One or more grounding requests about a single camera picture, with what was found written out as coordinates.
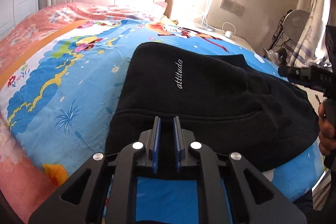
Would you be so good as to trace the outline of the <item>person's right hand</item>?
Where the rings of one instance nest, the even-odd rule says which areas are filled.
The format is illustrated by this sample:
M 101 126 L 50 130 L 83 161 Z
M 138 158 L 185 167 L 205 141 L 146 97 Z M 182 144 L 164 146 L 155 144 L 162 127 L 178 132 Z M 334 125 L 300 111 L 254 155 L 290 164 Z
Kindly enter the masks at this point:
M 325 108 L 321 103 L 318 108 L 319 116 L 319 150 L 323 156 L 329 156 L 335 150 L 335 128 L 325 117 Z

